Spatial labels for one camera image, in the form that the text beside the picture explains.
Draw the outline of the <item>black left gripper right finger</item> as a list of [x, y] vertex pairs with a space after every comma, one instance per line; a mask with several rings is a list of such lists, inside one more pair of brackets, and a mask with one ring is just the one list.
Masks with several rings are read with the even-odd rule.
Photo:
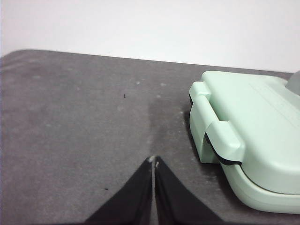
[[225, 224], [181, 183], [161, 157], [155, 160], [155, 198], [160, 225]]

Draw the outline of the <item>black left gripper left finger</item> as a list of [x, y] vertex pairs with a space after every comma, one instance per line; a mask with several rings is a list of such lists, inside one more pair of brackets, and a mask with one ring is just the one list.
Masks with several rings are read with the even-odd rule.
[[152, 204], [152, 163], [146, 158], [124, 186], [86, 221], [87, 225], [148, 225]]

